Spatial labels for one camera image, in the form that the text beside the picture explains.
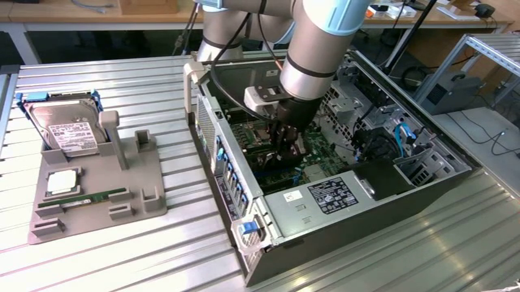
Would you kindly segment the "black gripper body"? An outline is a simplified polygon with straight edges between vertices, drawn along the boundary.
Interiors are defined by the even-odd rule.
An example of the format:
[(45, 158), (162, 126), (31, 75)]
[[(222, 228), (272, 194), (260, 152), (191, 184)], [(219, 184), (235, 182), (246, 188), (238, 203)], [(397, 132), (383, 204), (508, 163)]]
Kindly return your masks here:
[(301, 100), (290, 98), (280, 100), (276, 105), (276, 115), (272, 124), (272, 137), (286, 133), (302, 134), (311, 123), (322, 99)]

